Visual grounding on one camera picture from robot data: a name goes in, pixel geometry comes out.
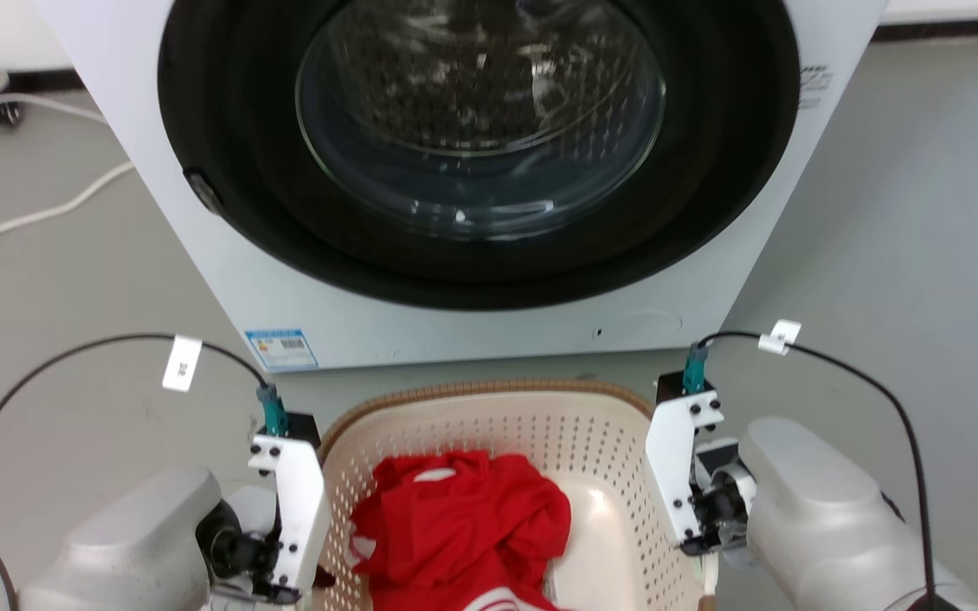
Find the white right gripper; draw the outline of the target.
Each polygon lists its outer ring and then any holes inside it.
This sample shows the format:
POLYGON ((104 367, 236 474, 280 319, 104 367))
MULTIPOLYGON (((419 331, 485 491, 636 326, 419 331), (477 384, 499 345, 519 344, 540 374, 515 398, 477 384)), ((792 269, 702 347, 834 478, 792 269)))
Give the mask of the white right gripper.
POLYGON ((696 449, 695 430, 723 421, 718 394, 703 391, 663 401, 644 442, 644 475, 665 541, 690 557, 744 548, 756 479, 739 460, 714 467, 720 445, 696 449))

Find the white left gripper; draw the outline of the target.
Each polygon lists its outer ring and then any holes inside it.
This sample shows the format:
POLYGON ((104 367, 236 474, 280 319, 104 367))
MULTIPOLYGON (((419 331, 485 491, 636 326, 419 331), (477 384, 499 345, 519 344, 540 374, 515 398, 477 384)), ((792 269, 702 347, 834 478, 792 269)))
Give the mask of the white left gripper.
POLYGON ((316 448, 309 440, 255 434, 250 468, 274 477, 275 490, 244 488, 200 523, 211 581, 210 606, 306 606, 336 576, 319 566, 331 509, 316 448))

